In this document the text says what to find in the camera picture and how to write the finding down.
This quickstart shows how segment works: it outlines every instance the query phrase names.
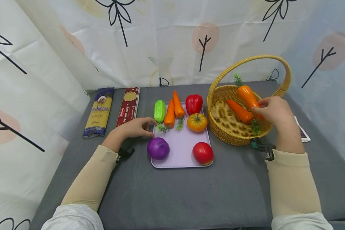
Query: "red bell pepper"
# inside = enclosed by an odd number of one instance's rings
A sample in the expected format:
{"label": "red bell pepper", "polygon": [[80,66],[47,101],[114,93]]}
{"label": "red bell pepper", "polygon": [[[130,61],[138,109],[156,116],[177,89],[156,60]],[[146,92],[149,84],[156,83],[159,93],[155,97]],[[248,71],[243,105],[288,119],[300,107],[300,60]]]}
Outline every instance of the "red bell pepper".
{"label": "red bell pepper", "polygon": [[198,94],[189,95],[185,100],[185,106],[187,107],[187,113],[190,115],[199,113],[203,105],[203,99]]}

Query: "human hand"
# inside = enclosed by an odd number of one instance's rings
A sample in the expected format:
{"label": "human hand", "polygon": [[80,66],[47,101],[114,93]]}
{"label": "human hand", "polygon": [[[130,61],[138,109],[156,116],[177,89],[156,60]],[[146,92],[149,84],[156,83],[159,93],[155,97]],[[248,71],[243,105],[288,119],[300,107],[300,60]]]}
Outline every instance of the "human hand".
{"label": "human hand", "polygon": [[155,134],[149,131],[150,123],[153,123],[155,126],[157,125],[156,121],[151,117],[139,117],[128,121],[111,131],[102,145],[114,152],[118,152],[122,142],[126,138],[138,136],[155,137]]}
{"label": "human hand", "polygon": [[267,121],[280,126],[295,123],[294,114],[289,104],[281,97],[266,97],[258,101],[260,108],[253,107],[252,111],[261,114]]}

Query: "white shirt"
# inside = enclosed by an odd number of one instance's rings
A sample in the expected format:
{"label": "white shirt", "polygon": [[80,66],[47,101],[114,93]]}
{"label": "white shirt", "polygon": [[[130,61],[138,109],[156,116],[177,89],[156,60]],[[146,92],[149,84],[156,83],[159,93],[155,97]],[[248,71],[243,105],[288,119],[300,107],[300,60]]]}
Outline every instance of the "white shirt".
{"label": "white shirt", "polygon": [[[333,230],[322,213],[278,216],[272,220],[272,230]],[[97,212],[87,205],[61,205],[41,230],[104,230]]]}

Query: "red tomato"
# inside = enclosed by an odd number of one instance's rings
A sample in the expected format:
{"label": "red tomato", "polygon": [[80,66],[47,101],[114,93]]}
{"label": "red tomato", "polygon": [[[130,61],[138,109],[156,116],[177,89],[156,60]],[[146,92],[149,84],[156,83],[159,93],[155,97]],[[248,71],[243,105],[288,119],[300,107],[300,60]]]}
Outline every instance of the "red tomato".
{"label": "red tomato", "polygon": [[193,147],[193,156],[202,165],[209,165],[213,161],[213,151],[209,144],[198,142]]}

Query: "orange carrot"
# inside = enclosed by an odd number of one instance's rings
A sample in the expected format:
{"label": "orange carrot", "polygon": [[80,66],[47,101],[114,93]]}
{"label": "orange carrot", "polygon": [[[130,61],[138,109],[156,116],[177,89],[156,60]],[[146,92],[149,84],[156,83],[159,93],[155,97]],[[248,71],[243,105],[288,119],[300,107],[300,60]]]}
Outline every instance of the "orange carrot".
{"label": "orange carrot", "polygon": [[[259,107],[259,104],[257,102],[257,99],[255,98],[252,90],[247,85],[243,85],[238,88],[238,94],[239,96],[244,100],[245,104],[252,109],[253,107]],[[264,120],[264,117],[262,117],[261,114],[257,114],[257,117]]]}
{"label": "orange carrot", "polygon": [[176,92],[176,90],[173,92],[172,99],[173,99],[173,104],[174,104],[175,117],[179,119],[176,130],[179,131],[184,126],[185,111],[180,104],[180,99],[178,97],[178,93]]}
{"label": "orange carrot", "polygon": [[176,118],[184,118],[185,117],[185,111],[183,107],[180,104],[180,99],[178,97],[178,93],[176,90],[173,92],[173,104],[174,104],[174,110],[175,110],[175,117]]}
{"label": "orange carrot", "polygon": [[[249,86],[243,85],[243,80],[239,77],[237,73],[234,74],[235,83],[238,86],[238,94],[241,97],[241,99],[244,100],[245,104],[247,104],[249,109],[252,109],[253,107],[259,107],[259,104],[257,102],[257,99],[255,98],[252,90]],[[257,117],[264,120],[264,117],[261,114],[257,114]]]}
{"label": "orange carrot", "polygon": [[175,124],[175,112],[174,112],[173,100],[170,100],[170,104],[167,107],[167,113],[164,119],[164,124],[166,127],[173,128]]}
{"label": "orange carrot", "polygon": [[248,124],[253,120],[252,114],[250,114],[250,112],[248,112],[245,108],[241,107],[240,104],[233,100],[227,100],[227,103],[243,123]]}

